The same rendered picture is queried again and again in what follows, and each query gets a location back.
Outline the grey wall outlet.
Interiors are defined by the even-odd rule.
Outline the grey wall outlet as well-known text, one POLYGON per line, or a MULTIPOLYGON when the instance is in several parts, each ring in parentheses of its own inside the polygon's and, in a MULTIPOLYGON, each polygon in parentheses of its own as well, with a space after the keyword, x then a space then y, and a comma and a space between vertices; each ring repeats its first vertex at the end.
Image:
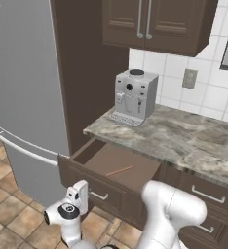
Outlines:
POLYGON ((186 69, 183 77, 182 86, 187 89, 193 89, 197 79, 197 70, 186 69))

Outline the brown upper cupboard door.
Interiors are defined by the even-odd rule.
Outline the brown upper cupboard door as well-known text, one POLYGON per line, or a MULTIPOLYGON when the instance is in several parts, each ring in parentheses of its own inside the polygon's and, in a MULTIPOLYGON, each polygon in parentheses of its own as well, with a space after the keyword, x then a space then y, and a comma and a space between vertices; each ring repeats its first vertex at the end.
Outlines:
POLYGON ((103 42, 105 44, 141 48, 144 40, 136 36, 139 0, 102 0, 103 42))
POLYGON ((152 0, 147 51, 195 57, 208 44, 218 0, 152 0))

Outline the brown tall side panel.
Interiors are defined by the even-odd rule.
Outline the brown tall side panel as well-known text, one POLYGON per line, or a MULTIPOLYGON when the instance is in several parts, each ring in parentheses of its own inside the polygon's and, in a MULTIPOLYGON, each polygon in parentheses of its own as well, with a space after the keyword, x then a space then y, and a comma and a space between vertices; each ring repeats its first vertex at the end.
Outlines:
POLYGON ((69 153, 89 138, 83 129, 114 106, 115 77, 129 50, 103 43, 102 0, 51 0, 69 153))

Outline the thin brown straw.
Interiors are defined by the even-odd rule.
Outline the thin brown straw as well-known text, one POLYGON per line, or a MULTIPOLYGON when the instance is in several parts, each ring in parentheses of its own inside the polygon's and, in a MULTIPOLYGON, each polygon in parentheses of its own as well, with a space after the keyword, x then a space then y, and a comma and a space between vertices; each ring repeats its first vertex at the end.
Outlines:
POLYGON ((124 172, 126 170, 129 170, 129 169, 132 169, 133 167, 132 166, 127 166, 125 168, 121 168, 121 169, 118 169, 118 170, 115 170, 113 172, 109 172, 107 174, 105 174, 105 176, 111 176, 111 175, 115 175, 115 174, 118 174, 118 173, 121 173, 121 172, 124 172))

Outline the grey coffee machine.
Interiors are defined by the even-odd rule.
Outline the grey coffee machine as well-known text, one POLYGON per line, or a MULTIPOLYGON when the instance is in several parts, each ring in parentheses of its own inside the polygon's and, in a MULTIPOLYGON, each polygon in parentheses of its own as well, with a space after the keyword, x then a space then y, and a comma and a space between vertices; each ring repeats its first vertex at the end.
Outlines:
POLYGON ((129 69, 116 76, 115 122, 140 126, 154 112, 159 76, 141 69, 129 69))

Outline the open brown drawer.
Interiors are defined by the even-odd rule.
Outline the open brown drawer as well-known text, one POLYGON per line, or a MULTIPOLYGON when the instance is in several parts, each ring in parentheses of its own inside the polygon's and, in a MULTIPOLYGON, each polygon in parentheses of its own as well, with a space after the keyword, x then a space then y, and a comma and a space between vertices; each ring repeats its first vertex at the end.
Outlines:
POLYGON ((86 180, 89 189, 108 199, 90 195, 93 205, 142 230, 147 214, 141 190, 149 180, 156 180, 160 163, 97 139, 90 140, 69 159, 59 156, 59 173, 64 187, 86 180), (109 172, 132 166, 124 172, 109 172))

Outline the brown drawer front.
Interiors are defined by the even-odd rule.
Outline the brown drawer front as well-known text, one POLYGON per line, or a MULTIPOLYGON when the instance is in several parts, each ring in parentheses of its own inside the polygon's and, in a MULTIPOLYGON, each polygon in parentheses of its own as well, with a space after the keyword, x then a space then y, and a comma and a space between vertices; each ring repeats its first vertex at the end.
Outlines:
POLYGON ((224 219, 228 221, 228 189, 227 188, 221 187, 210 181, 201 179, 195 175, 187 174, 185 172, 181 173, 178 187, 181 190, 203 200, 207 205, 209 214, 213 214, 219 217, 220 219, 224 219), (221 198, 222 196, 226 196, 226 200, 224 203, 218 203, 204 196, 195 194, 191 191, 192 185, 195 185, 198 191, 208 194, 210 196, 214 196, 216 198, 221 198))
POLYGON ((180 230, 179 238, 189 249, 228 249, 227 220, 208 214, 201 226, 214 227, 214 231, 208 233, 195 226, 180 230))

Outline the grey fridge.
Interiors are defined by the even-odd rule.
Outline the grey fridge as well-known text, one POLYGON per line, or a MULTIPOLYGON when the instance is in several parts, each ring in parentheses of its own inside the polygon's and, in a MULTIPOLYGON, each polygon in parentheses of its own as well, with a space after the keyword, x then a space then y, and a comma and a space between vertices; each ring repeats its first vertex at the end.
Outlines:
MULTIPOLYGON (((50 0, 0 0, 0 132, 58 162, 69 154, 50 0)), ((44 206, 65 195, 58 166, 4 143, 20 189, 44 206)))

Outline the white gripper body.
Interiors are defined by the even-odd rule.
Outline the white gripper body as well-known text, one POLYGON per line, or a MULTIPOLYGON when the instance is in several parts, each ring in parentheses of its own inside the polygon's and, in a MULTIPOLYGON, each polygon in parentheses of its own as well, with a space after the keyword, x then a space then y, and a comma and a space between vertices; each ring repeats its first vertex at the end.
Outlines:
POLYGON ((73 186, 73 188, 77 190, 77 194, 75 195, 75 205, 79 208, 80 214, 84 215, 88 212, 88 182, 86 180, 80 180, 73 186))

